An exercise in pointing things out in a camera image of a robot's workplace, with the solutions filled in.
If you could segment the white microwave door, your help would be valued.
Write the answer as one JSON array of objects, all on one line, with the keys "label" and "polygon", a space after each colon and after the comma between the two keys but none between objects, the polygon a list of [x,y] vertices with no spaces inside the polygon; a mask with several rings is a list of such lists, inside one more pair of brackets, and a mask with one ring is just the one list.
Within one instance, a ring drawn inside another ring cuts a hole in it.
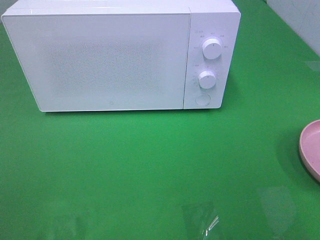
[{"label": "white microwave door", "polygon": [[6,15],[3,23],[43,112],[183,107],[189,14]]}]

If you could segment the upper white round knob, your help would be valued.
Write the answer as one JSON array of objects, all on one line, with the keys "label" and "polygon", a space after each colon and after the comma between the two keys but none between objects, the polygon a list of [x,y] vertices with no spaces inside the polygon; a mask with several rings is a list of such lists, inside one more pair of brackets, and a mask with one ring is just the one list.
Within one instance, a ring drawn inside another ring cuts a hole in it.
[{"label": "upper white round knob", "polygon": [[217,59],[223,50],[223,44],[217,37],[211,37],[202,44],[203,56],[208,60]]}]

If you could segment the white microwave oven body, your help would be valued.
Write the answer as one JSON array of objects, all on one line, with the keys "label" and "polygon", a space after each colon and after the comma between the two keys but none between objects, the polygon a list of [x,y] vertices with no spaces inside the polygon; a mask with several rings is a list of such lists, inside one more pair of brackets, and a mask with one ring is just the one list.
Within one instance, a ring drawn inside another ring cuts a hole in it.
[{"label": "white microwave oven body", "polygon": [[[4,16],[156,14],[190,16],[181,109],[219,108],[222,105],[241,20],[240,11],[230,0],[19,0],[4,12],[1,20],[4,25]],[[202,45],[212,37],[220,39],[222,53],[218,58],[209,60],[203,55]],[[203,71],[212,71],[215,74],[216,84],[213,88],[200,87],[198,77]],[[206,106],[196,103],[196,97],[203,94],[208,94],[211,98]]]}]

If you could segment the pink round plate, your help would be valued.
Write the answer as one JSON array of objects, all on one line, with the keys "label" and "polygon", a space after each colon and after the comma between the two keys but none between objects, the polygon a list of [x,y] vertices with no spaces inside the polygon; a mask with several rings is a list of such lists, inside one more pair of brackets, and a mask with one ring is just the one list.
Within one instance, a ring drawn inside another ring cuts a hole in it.
[{"label": "pink round plate", "polygon": [[309,123],[299,137],[299,154],[308,172],[320,182],[320,120]]}]

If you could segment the round white door-release button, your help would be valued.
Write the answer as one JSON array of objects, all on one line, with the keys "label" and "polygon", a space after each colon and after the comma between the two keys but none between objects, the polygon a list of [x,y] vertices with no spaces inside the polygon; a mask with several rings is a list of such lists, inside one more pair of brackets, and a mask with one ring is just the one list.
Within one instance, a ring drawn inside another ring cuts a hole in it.
[{"label": "round white door-release button", "polygon": [[208,94],[201,94],[196,97],[195,102],[199,106],[207,106],[211,101],[211,97]]}]

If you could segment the white round knob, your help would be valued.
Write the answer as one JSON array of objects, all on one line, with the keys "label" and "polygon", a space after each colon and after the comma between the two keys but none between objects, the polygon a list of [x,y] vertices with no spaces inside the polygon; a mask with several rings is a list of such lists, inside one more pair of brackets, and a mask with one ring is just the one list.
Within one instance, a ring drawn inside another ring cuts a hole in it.
[{"label": "white round knob", "polygon": [[198,76],[198,83],[202,89],[211,89],[216,85],[216,82],[216,75],[212,71],[203,71]]},{"label": "white round knob", "polygon": [[211,37],[202,44],[203,56],[208,60],[217,59],[223,50],[223,44],[217,37]]}]

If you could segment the lower white round knob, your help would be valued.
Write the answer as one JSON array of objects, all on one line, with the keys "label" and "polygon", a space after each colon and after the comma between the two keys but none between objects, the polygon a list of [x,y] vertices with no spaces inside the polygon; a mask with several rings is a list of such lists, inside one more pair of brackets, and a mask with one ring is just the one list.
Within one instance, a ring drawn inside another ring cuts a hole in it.
[{"label": "lower white round knob", "polygon": [[203,71],[198,76],[198,83],[202,89],[211,89],[216,85],[216,82],[216,75],[212,71]]}]

